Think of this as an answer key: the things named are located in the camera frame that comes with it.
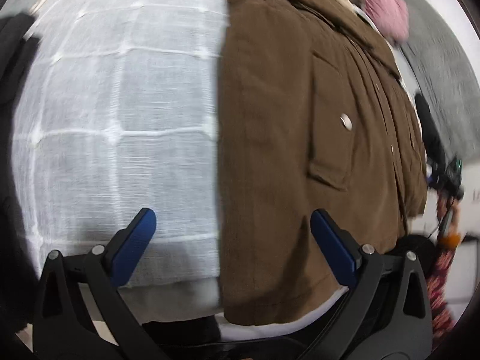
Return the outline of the brown coat with fur collar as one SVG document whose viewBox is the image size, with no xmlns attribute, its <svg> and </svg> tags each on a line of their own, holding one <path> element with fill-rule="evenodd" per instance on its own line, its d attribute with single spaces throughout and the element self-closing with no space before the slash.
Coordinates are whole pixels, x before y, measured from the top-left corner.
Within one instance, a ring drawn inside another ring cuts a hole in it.
<svg viewBox="0 0 480 360">
<path fill-rule="evenodd" d="M 335 0 L 226 0 L 219 62 L 220 286 L 240 326 L 340 295 L 309 220 L 391 250 L 425 209 L 425 149 L 386 40 Z"/>
</svg>

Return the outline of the black folded garment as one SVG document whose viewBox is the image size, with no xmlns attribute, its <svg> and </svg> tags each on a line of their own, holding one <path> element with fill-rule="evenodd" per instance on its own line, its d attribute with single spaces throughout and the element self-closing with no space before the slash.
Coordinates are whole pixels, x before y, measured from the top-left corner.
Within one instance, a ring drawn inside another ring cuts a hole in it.
<svg viewBox="0 0 480 360">
<path fill-rule="evenodd" d="M 427 157 L 439 167 L 445 167 L 446 155 L 431 109 L 421 92 L 415 95 L 416 113 L 421 123 L 422 140 Z"/>
</svg>

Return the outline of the grey bed sheet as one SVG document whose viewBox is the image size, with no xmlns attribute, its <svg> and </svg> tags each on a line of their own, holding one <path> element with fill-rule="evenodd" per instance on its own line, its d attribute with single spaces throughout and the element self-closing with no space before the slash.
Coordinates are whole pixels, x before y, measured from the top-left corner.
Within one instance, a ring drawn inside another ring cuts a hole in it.
<svg viewBox="0 0 480 360">
<path fill-rule="evenodd" d="M 120 296 L 137 322 L 170 323 L 212 315 L 219 323 L 223 341 L 270 338 L 297 332 L 325 316 L 346 292 L 347 288 L 341 287 L 321 306 L 294 322 L 241 326 L 228 322 L 224 317 L 218 282 L 213 277 L 161 286 L 119 289 Z"/>
</svg>

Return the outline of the grey quilted headboard cushion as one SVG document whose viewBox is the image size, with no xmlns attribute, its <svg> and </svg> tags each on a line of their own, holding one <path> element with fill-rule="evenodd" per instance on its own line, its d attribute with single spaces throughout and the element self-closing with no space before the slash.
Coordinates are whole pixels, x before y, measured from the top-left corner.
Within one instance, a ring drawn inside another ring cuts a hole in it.
<svg viewBox="0 0 480 360">
<path fill-rule="evenodd" d="M 400 49 L 427 101 L 445 150 L 479 158 L 479 83 L 463 47 L 425 0 L 404 0 L 409 37 Z"/>
</svg>

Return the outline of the light blue checked blanket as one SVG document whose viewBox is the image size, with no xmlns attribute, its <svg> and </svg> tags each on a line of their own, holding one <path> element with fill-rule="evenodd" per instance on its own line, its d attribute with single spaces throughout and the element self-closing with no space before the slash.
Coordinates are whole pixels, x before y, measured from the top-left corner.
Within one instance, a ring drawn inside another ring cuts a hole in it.
<svg viewBox="0 0 480 360">
<path fill-rule="evenodd" d="M 41 0 L 13 124 L 29 259 L 82 254 L 143 207 L 157 228 L 131 286 L 219 273 L 216 63 L 224 0 Z"/>
</svg>

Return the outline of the pink velvet pillow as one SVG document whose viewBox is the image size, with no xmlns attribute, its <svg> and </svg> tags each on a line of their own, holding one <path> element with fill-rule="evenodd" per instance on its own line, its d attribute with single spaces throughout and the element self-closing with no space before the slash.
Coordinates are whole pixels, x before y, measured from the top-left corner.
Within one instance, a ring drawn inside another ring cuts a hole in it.
<svg viewBox="0 0 480 360">
<path fill-rule="evenodd" d="M 361 0 L 360 7 L 384 38 L 394 44 L 408 40 L 409 16 L 404 0 Z"/>
</svg>

